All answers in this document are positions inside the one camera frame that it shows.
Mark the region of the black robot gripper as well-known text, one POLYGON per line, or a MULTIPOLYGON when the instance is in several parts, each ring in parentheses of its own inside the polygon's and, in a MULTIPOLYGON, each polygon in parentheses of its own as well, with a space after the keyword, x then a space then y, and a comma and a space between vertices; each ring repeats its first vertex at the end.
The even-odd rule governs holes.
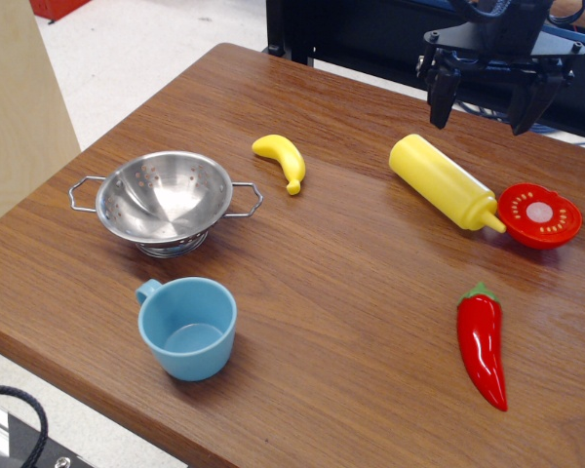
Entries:
POLYGON ((514 136, 527 132, 566 83, 565 74, 585 55, 580 41, 543 29, 550 18, 550 1, 452 1, 464 19, 459 26, 425 33, 426 49, 416 67, 427 77, 430 123, 443 129, 456 100, 462 74, 501 68, 531 70, 547 63, 561 71, 510 74, 513 92, 508 122, 514 136))

